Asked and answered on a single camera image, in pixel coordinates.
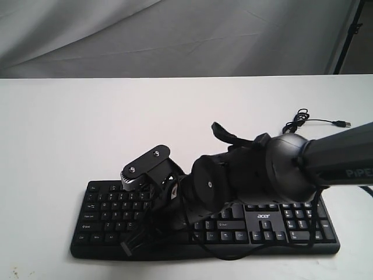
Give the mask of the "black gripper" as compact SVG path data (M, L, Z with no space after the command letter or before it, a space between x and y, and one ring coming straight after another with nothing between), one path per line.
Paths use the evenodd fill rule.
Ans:
M158 233L176 233L189 229L192 223L192 178L189 175L169 174L150 184L151 206L145 213L145 225L121 238L125 254L153 243Z

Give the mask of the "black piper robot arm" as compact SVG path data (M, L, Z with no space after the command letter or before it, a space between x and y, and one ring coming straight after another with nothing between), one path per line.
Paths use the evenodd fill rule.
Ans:
M122 169L125 191L150 189L150 206L135 230L120 238L128 257L238 202L316 204L331 186L372 184L370 123L314 140L264 133L250 141L217 122L212 131L228 144L227 152L199 157L189 174L170 158L165 145Z

